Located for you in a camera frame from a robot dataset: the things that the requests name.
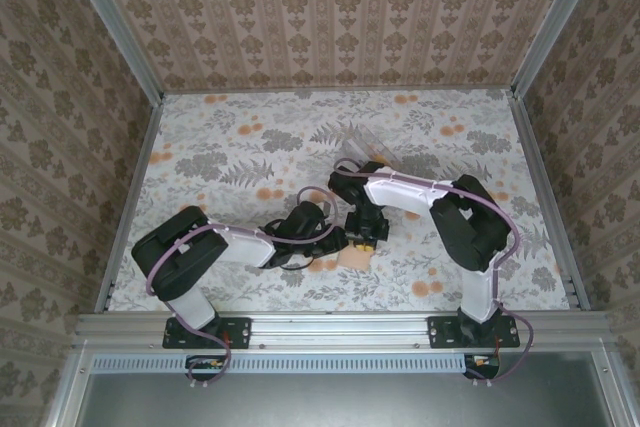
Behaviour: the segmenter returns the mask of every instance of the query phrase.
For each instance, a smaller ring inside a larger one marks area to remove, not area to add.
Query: black bracket
[[[516,321],[508,315],[498,316],[493,329],[473,344],[462,334],[460,318],[457,315],[428,317],[427,327],[432,349],[495,348],[496,337],[500,348],[520,347]]]
[[[222,317],[215,333],[232,349],[248,349],[251,341],[251,319],[249,317]],[[165,349],[222,349],[210,339],[185,330],[175,318],[167,320],[162,347]]]

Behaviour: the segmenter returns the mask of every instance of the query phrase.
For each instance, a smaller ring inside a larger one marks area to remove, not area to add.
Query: patterned wallpaper
[[[37,425],[149,109],[89,0],[0,0],[0,49],[0,424]]]
[[[580,0],[526,104],[595,308],[640,395],[640,0]]]
[[[552,0],[116,0],[167,91],[510,84]]]

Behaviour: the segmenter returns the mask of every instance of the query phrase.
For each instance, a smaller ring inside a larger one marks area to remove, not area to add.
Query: aluminum frame
[[[162,83],[129,29],[126,17],[120,13],[114,0],[91,0],[91,4],[100,14],[100,18],[118,46],[118,50],[127,61],[151,106],[157,107],[162,100]]]
[[[124,248],[127,245],[131,222],[133,222],[133,217],[136,213],[136,205],[138,204],[138,198],[140,197],[140,191],[142,190],[142,181],[144,180],[144,174],[147,172],[149,158],[151,157],[151,151],[153,150],[153,143],[156,140],[156,134],[158,133],[160,120],[162,119],[163,109],[164,106],[161,104],[158,107],[153,108],[151,111],[149,125],[147,126],[147,132],[144,135],[144,140],[142,141],[142,147],[140,148],[140,155],[138,156],[136,168],[133,171],[131,185],[129,186],[129,193],[127,194],[127,200],[124,204],[122,217],[120,218],[118,230],[116,231],[116,236],[113,240],[109,260],[107,260],[107,268],[105,269],[104,277],[102,278],[102,284],[100,285],[100,292],[98,293],[94,312],[103,312],[108,308],[109,298],[111,296],[112,289],[115,286],[115,280],[118,275],[118,270],[120,269],[120,263],[122,262]]]
[[[531,43],[512,85],[524,97],[579,0],[554,0]]]
[[[427,318],[452,312],[412,313],[238,313],[253,320],[249,353],[281,355],[283,358],[309,354],[404,354],[483,353],[491,349],[454,348],[433,350],[427,335]],[[625,390],[621,364],[616,363],[615,339],[605,312],[530,311],[519,312],[535,332],[532,352],[590,352],[609,414],[618,427],[637,425],[632,399]],[[167,353],[219,354],[219,350],[162,349],[168,312],[89,314],[80,317],[72,353],[62,374],[47,427],[68,427],[77,422],[96,355],[147,357]],[[528,331],[518,322],[522,351]]]
[[[513,121],[516,124],[518,130],[518,136],[520,137],[520,144],[522,151],[527,159],[527,165],[529,172],[531,173],[531,181],[536,189],[538,200],[540,202],[540,210],[542,211],[542,217],[544,218],[545,226],[549,234],[549,240],[553,253],[558,262],[558,266],[567,274],[570,278],[570,283],[573,284],[575,290],[575,296],[578,298],[578,305],[583,310],[589,310],[591,305],[589,298],[587,297],[587,291],[582,283],[582,277],[578,270],[578,264],[573,256],[571,250],[571,244],[569,244],[569,237],[567,231],[564,228],[562,217],[560,216],[560,210],[558,204],[553,196],[553,190],[551,188],[551,182],[547,175],[547,170],[544,167],[542,155],[540,149],[536,143],[536,138],[533,133],[533,127],[529,120],[529,114],[525,107],[522,98],[515,96],[509,99],[511,105],[511,113],[513,115]]]

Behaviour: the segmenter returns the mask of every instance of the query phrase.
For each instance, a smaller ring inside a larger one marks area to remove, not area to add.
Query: floral tablecloth
[[[371,130],[401,171],[431,179],[476,176],[519,226],[523,244],[500,272],[512,309],[566,309],[560,271],[502,90],[175,95],[136,207],[110,310],[160,310],[131,247],[186,205],[216,221],[256,227],[282,218],[307,185],[326,186],[345,135]],[[322,196],[312,196],[322,201]],[[348,206],[340,203],[344,220]],[[307,270],[262,271],[217,262],[200,280],[221,311],[420,311],[459,306],[459,267],[431,218],[385,209],[389,241],[368,272],[336,256]]]

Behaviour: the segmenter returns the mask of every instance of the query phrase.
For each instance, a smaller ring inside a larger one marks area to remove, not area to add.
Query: small object
[[[367,160],[389,165],[394,169],[400,166],[400,160],[382,143],[382,141],[364,125],[358,125],[342,142],[340,157],[355,159],[362,164]]]
[[[493,379],[500,370],[500,359],[495,355],[465,355],[464,365],[467,371],[463,375],[467,379]]]
[[[367,162],[358,170],[360,174],[371,174],[384,167],[378,162]],[[347,214],[344,230],[347,238],[357,244],[376,247],[379,240],[386,241],[389,236],[389,221],[382,215],[384,206],[374,204],[365,191],[367,178],[351,177],[343,175],[353,173],[346,167],[338,167],[338,170],[329,176],[329,190],[344,200],[356,210]]]
[[[358,246],[348,245],[338,254],[337,262],[345,269],[368,271],[372,256],[373,252],[366,252],[364,248],[359,249]]]
[[[187,371],[185,376],[191,380],[194,385],[196,382],[207,384],[218,375],[219,369],[224,365],[225,359],[226,354],[224,353],[221,355],[188,356],[184,363],[184,368]]]

